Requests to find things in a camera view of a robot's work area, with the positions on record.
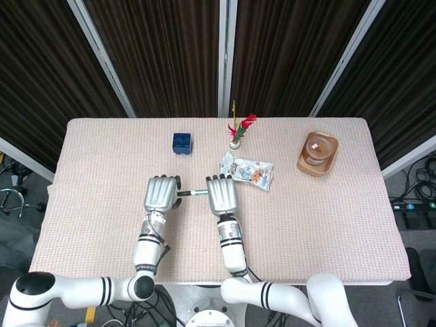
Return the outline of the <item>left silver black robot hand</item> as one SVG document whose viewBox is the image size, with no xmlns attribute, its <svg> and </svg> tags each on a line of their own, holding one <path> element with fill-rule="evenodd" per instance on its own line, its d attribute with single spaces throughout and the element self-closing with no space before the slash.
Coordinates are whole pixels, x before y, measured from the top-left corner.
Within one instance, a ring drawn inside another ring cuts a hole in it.
<svg viewBox="0 0 436 327">
<path fill-rule="evenodd" d="M 180 176 L 154 176 L 149 179 L 144 199 L 145 211 L 150 213 L 157 211 L 167 215 L 170 211 L 176 210 L 182 202 L 176 196 L 176 191 L 181 188 Z"/>
</svg>

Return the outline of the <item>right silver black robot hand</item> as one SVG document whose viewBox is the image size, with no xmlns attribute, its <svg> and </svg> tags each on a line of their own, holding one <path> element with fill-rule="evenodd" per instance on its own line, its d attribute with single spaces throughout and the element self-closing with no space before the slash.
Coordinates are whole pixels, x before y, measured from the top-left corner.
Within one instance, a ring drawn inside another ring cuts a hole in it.
<svg viewBox="0 0 436 327">
<path fill-rule="evenodd" d="M 231 175 L 207 176 L 206 187 L 209 205 L 216 217 L 234 214 L 237 211 L 236 183 Z"/>
</svg>

